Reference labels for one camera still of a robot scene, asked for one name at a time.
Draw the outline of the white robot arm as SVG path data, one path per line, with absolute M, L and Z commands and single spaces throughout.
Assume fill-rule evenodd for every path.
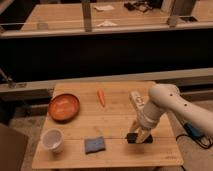
M 137 114 L 129 132 L 138 130 L 137 143 L 143 143 L 148 138 L 167 111 L 180 115 L 213 138 L 213 113 L 182 98 L 176 85 L 155 84 L 149 89 L 148 96 L 149 100 L 144 102 L 138 91 L 130 93 L 130 100 Z

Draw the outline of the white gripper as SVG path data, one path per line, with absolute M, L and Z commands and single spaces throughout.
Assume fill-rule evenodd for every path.
M 162 110 L 140 110 L 137 112 L 137 120 L 134 120 L 130 126 L 129 132 L 134 133 L 140 125 L 138 136 L 136 139 L 137 143 L 143 143 L 150 135 L 151 129 L 154 129 L 163 115 Z

